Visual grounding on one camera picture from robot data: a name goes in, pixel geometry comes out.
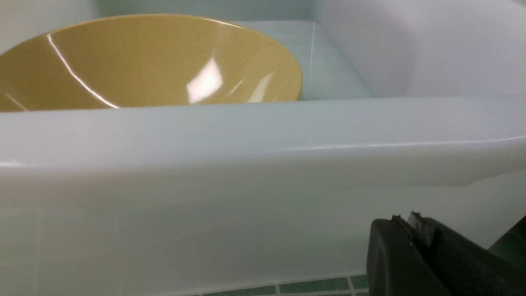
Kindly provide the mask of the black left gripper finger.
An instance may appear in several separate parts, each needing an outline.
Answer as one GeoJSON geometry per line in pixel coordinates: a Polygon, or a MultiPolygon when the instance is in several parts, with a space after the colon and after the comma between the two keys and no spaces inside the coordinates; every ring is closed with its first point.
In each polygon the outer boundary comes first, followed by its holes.
{"type": "Polygon", "coordinates": [[[375,219],[371,296],[524,296],[525,273],[430,217],[375,219]]]}

